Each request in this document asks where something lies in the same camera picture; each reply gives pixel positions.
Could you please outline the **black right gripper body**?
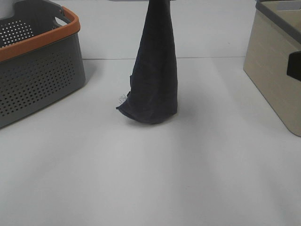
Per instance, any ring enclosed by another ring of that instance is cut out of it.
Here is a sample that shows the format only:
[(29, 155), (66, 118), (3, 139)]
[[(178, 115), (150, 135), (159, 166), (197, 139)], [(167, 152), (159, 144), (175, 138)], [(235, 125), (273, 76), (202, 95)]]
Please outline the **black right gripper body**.
[(301, 81), (301, 52), (296, 51), (289, 55), (287, 64), (287, 76)]

